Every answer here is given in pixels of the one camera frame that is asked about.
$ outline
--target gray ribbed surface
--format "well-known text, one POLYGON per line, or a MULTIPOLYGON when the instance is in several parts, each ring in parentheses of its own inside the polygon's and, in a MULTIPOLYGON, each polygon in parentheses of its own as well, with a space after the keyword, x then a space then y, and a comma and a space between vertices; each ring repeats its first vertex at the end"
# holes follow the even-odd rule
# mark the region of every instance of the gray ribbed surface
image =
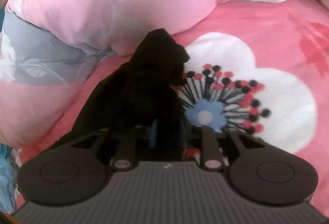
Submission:
POLYGON ((237 195, 219 173, 195 162, 141 162, 114 174, 102 192, 81 204, 48 208, 27 203, 21 224, 321 224, 309 204, 260 206, 237 195))

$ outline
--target pink blanket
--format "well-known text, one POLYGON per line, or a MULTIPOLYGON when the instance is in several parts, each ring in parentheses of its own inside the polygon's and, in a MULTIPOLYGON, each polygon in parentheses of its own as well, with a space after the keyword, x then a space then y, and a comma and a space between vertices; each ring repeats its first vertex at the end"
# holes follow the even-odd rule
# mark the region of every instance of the pink blanket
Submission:
MULTIPOLYGON (((219 65, 221 73, 215 75, 219 80, 209 88, 226 88, 230 93, 237 81, 238 87, 249 88, 248 96, 232 107, 255 118, 234 120, 232 114, 213 113, 208 105, 207 114, 196 112, 196 121, 236 125, 306 159, 319 174, 312 204, 329 216, 329 12, 315 0, 231 1, 218 5, 205 20, 174 38, 191 56, 186 71, 195 72, 192 80, 196 83, 204 82, 204 69, 211 71, 219 65)), ((101 62, 52 130, 23 149, 21 161, 70 131, 97 83, 128 59, 112 56, 101 62)))

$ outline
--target red dot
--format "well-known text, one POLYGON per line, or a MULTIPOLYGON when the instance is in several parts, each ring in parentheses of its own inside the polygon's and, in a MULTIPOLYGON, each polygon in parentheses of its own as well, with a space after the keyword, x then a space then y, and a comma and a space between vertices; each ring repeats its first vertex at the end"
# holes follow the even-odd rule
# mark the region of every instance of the red dot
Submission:
POLYGON ((248 100, 248 101, 251 101, 254 99, 254 95, 252 93, 247 93, 245 96, 244 96, 244 99, 245 100, 248 100))
POLYGON ((216 90, 216 91, 219 91, 219 90, 221 90, 222 88, 223 88, 223 84, 221 84, 221 83, 215 83, 215 84, 213 85, 213 89, 216 90))
POLYGON ((194 78, 195 80, 199 80, 199 79, 202 78, 202 74, 201 74, 201 73, 195 73, 195 75, 193 76, 193 78, 194 78))
POLYGON ((258 83, 256 88, 257 88, 257 91, 262 91, 263 89, 265 89, 265 85, 262 83, 258 83))
POLYGON ((204 69, 212 69, 213 66, 211 64, 206 64, 203 66, 204 69))
POLYGON ((252 108, 252 109, 250 109, 249 113, 256 116, 259 114, 259 110, 258 110, 258 108, 252 108))
POLYGON ((250 92, 251 92, 251 93, 256 93, 256 92, 258 92, 257 87, 250 87, 250 92))
POLYGON ((241 85, 242 87, 245 87, 245 86, 248 85, 248 82, 247 82, 246 80, 241 80, 240 85, 241 85))
POLYGON ((234 74, 231 71, 228 71, 228 72, 224 73, 224 77, 226 77, 226 78, 231 78, 231 77, 233 77, 233 75, 234 74))
POLYGON ((216 71, 215 72, 215 77, 220 78, 222 76, 222 74, 223 73, 221 71, 216 71))
POLYGON ((248 100, 242 100, 240 102, 241 108, 247 108, 249 105, 250 105, 250 101, 248 101, 248 100))
POLYGON ((235 85, 234 85, 234 82, 230 82, 228 85, 227 85, 228 88, 235 88, 235 85))
POLYGON ((242 124, 242 127, 243 127, 244 129, 248 129, 248 128, 250 128, 251 126, 252 126, 252 123, 251 123, 250 120, 245 120, 245 121, 243 122, 243 124, 242 124))
POLYGON ((264 130, 264 127, 262 124, 256 124, 254 126, 254 128, 255 128, 255 132, 263 132, 263 130, 264 130))

